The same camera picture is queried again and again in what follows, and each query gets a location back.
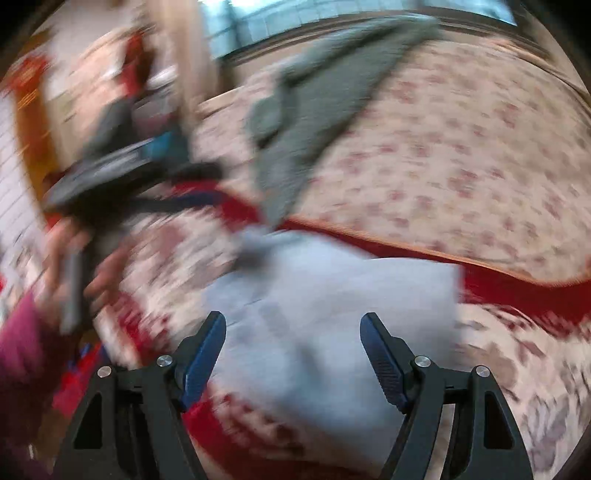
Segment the person's left hand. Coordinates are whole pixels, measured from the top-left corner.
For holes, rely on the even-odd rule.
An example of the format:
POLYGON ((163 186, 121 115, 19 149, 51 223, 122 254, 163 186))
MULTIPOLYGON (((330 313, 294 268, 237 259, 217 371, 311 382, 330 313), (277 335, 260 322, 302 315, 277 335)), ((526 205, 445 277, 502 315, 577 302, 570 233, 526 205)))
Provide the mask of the person's left hand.
POLYGON ((34 300, 48 325, 63 335, 89 322, 94 307, 100 309, 114 299, 134 241, 116 241, 99 260, 95 246, 91 233, 69 218, 57 221, 46 235, 34 300))

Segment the magenta sleeve forearm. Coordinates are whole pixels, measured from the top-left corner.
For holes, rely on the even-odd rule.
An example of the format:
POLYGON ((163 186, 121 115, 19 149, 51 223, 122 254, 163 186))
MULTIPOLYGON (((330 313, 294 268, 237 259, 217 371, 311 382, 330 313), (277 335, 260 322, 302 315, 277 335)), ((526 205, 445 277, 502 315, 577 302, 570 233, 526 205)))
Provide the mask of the magenta sleeve forearm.
POLYGON ((29 456, 42 416, 77 348, 80 336, 64 336, 23 296, 1 328, 1 477, 48 479, 46 469, 29 456))

